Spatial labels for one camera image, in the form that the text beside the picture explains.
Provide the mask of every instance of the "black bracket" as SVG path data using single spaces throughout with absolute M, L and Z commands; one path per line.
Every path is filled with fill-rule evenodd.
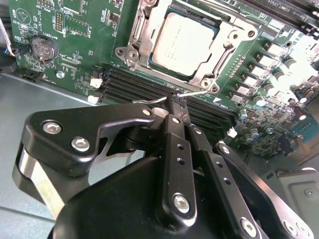
M 145 105 L 123 104 L 37 112 L 24 126 L 21 143 L 30 156 L 66 176 L 86 174 L 98 155 L 100 138 L 117 135 L 126 127 L 150 126 L 155 115 Z M 57 134 L 46 132 L 46 123 L 61 127 Z M 86 151 L 72 147 L 76 137 L 85 139 Z
M 216 150 L 227 165 L 254 217 L 270 238 L 314 238 L 308 225 L 226 144 Z

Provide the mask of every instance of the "blue component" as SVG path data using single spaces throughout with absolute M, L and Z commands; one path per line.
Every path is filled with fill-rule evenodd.
M 313 117 L 308 116 L 302 123 L 297 125 L 293 131 L 302 135 L 304 137 L 303 143 L 307 143 L 319 134 L 319 124 Z

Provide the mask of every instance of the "chip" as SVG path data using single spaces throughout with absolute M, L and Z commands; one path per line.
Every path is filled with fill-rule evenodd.
M 167 15 L 153 62 L 169 70 L 191 76 L 210 56 L 214 31 L 176 13 Z
M 112 15 L 110 16 L 110 20 L 114 21 L 114 22 L 118 22 L 120 18 L 120 15 L 116 14 L 116 13 L 112 13 Z
M 275 119 L 280 119 L 281 117 L 283 117 L 285 114 L 281 113 L 281 112 L 277 112 L 274 114 L 274 118 Z

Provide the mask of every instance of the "capacitor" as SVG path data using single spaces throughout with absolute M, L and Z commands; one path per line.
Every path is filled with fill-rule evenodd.
M 274 96 L 278 92 L 278 90 L 276 90 L 273 84 L 265 85 L 264 90 L 267 92 L 269 96 Z
M 248 118 L 247 110 L 246 110 L 246 109 L 241 109 L 241 110 L 239 111 L 239 115 L 240 115 L 240 118 L 241 118 L 242 120 L 245 120 L 245 119 Z
M 313 96 L 313 94 L 314 94 L 314 91 L 313 91 L 313 90 L 307 90 L 307 91 L 305 92 L 305 97 L 306 97 L 307 99 L 309 99 L 311 96 Z
M 245 135 L 246 143 L 252 143 L 254 139 L 250 136 L 250 134 Z
M 33 55 L 41 62 L 47 62 L 56 58 L 59 54 L 57 44 L 47 36 L 36 36 L 31 40 Z
M 253 139 L 256 139 L 259 136 L 258 129 L 256 128 L 252 128 L 249 132 Z
M 275 73 L 274 77 L 279 83 L 285 83 L 287 82 L 287 79 L 288 79 L 288 76 L 283 71 L 279 71 Z
M 254 102 L 259 107 L 263 107 L 266 104 L 266 101 L 264 100 L 264 98 L 262 96 L 256 96 L 254 98 Z
M 304 120 L 307 118 L 305 112 L 300 107 L 295 107 L 294 112 L 299 120 Z
M 284 65 L 287 66 L 287 68 L 289 70 L 293 70 L 297 66 L 297 61 L 295 61 L 295 59 L 291 58 L 291 59 L 288 59 L 287 61 L 285 61 Z
M 298 99 L 300 103 L 303 104 L 307 101 L 307 98 L 305 97 L 305 95 L 302 93 L 301 90 L 295 90 L 293 91 L 293 93 L 295 94 L 296 98 Z

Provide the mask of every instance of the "screw hole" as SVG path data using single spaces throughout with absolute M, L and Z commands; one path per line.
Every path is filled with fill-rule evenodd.
M 183 145 L 181 145 L 181 144 L 178 144 L 177 147 L 178 147 L 180 150 L 184 150 L 184 147 L 183 147 Z
M 253 37 L 255 35 L 255 32 L 254 31 L 249 31 L 248 32 L 248 37 Z
M 288 42 L 285 44 L 285 46 L 286 46 L 286 47 L 291 47 L 292 44 L 293 44 L 293 43 L 292 43 L 291 41 L 288 41 Z
M 222 168 L 223 165 L 220 162 L 216 162 L 216 164 L 218 165 L 218 167 Z
M 124 52 L 120 49 L 120 50 L 118 50 L 118 55 L 119 56 L 122 56 L 124 54 Z
M 179 162 L 180 165 L 185 164 L 185 161 L 182 158 L 177 158 L 177 161 Z
M 224 182 L 227 184 L 227 185 L 230 185 L 231 182 L 228 180 L 228 178 L 224 178 Z

